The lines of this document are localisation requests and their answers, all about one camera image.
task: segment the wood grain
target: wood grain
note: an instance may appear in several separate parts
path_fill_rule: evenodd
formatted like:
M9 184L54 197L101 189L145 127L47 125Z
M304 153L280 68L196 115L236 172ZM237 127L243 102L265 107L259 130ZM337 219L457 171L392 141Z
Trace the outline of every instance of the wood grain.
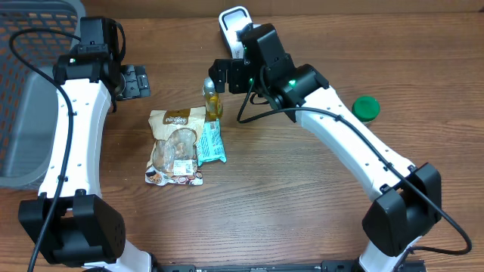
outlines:
M477 12L483 0L82 0L89 16L112 18L217 17L242 5L252 16Z
M474 250L449 257L417 252L429 271L481 271L484 265L484 15L394 14L257 17L272 22L297 65L310 63L350 107L360 95L382 106L371 130L417 165L442 174L443 207L469 233ZM223 94L228 162L203 167L204 185L150 186L151 110L203 105L207 69L228 57L215 18L121 20L126 63L145 64L151 98L119 104L104 127L101 187L123 215L129 240L164 263L221 265L354 259L368 238L370 202L328 148L271 116L239 125L243 95ZM268 110L249 107L245 114ZM0 271L24 271L33 244L17 221L36 192L0 190ZM445 222L421 245L464 246ZM36 271L62 271L43 258Z

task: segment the green lid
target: green lid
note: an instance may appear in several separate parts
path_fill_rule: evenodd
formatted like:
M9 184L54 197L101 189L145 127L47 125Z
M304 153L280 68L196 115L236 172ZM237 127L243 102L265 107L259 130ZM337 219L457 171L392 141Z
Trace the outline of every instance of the green lid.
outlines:
M380 113L380 103L374 97L362 96L355 101L351 111L361 122L370 122Z

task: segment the plastic food package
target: plastic food package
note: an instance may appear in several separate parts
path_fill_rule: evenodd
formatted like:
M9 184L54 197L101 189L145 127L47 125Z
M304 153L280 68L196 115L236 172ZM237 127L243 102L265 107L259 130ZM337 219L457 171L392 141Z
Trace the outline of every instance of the plastic food package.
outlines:
M197 144L198 166L204 162L212 162L220 159L227 162L225 157L224 143L220 135L220 121L206 122L203 126L202 138Z
M148 122L156 140L144 181L159 186L201 185L196 146L203 133L205 107L153 110Z

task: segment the light blue package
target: light blue package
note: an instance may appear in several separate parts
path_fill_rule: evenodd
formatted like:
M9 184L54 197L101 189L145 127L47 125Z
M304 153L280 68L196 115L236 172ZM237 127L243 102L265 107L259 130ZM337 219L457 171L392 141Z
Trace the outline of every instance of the light blue package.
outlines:
M202 137L197 143L198 166L204 162L213 162L220 159L227 162L224 143L220 136L220 121L206 122L203 126Z

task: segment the plastic bin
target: plastic bin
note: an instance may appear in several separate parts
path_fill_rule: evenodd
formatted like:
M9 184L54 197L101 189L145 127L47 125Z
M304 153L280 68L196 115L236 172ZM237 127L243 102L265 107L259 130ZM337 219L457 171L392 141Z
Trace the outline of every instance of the plastic bin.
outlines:
M11 54L13 32L48 27L79 35L80 0L0 0L0 187L36 190L51 158L57 122L56 88ZM16 39L22 57L52 76L61 54L77 43L64 36L28 33Z

